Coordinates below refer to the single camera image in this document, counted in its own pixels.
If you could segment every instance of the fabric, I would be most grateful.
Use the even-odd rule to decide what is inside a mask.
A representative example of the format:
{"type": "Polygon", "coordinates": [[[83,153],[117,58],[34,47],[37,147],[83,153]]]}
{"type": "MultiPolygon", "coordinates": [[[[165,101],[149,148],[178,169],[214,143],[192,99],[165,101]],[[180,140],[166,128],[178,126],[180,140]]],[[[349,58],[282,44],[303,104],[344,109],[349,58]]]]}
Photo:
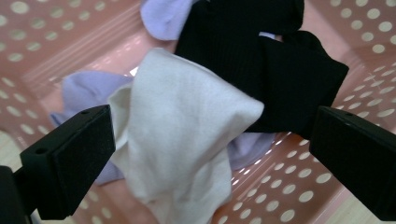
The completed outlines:
{"type": "MultiPolygon", "coordinates": [[[[49,119],[55,127],[58,127],[84,109],[105,105],[110,94],[132,80],[132,77],[101,71],[80,71],[69,75],[62,84],[64,111],[50,113],[49,119]]],[[[95,183],[102,185],[122,178],[123,174],[120,170],[109,161],[95,183]]]]}
{"type": "Polygon", "coordinates": [[[231,195],[227,144],[263,104],[164,49],[144,58],[132,85],[109,98],[111,160],[160,223],[208,223],[231,195]]]}
{"type": "Polygon", "coordinates": [[[275,137],[276,133],[241,133],[227,146],[231,169],[245,168],[262,158],[275,137]]]}
{"type": "Polygon", "coordinates": [[[348,68],[331,59],[314,35],[298,31],[304,1],[253,2],[197,2],[175,54],[265,104],[247,132],[309,139],[318,106],[332,104],[348,68]],[[282,35],[283,43],[267,33],[282,35]]]}
{"type": "Polygon", "coordinates": [[[148,32],[157,39],[177,40],[197,0],[142,0],[140,14],[148,32]]]}
{"type": "Polygon", "coordinates": [[[320,105],[330,106],[348,67],[327,55],[307,31],[283,35],[283,43],[260,37],[266,108],[251,132],[293,132],[310,139],[320,105]]]}

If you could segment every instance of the pink basket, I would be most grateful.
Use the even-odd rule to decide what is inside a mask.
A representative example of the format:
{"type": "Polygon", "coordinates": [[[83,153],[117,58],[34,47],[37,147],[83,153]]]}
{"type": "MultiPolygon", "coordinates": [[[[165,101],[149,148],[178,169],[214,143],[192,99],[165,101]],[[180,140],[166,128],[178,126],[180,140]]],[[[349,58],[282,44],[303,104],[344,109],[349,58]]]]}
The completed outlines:
{"type": "MultiPolygon", "coordinates": [[[[303,27],[350,68],[333,107],[393,133],[395,10],[395,0],[307,0],[303,27]]],[[[60,83],[65,76],[82,69],[129,74],[152,47],[174,46],[150,37],[137,0],[3,0],[0,129],[27,148],[52,129],[48,113],[62,109],[60,83]]],[[[279,133],[267,155],[234,172],[233,198],[212,222],[326,222],[350,193],[308,147],[297,135],[279,133]]],[[[93,185],[72,219],[94,224],[154,222],[123,180],[93,185]]]]}

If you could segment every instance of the white cloth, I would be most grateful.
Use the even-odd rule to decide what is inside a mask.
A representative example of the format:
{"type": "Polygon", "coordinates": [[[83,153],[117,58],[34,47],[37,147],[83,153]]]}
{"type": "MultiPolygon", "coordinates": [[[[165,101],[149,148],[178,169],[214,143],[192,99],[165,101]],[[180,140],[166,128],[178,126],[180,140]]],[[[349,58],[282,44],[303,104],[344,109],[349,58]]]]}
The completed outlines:
{"type": "Polygon", "coordinates": [[[202,224],[231,195],[227,144],[263,104],[208,69],[153,49],[116,91],[116,152],[131,192],[160,223],[202,224]]]}

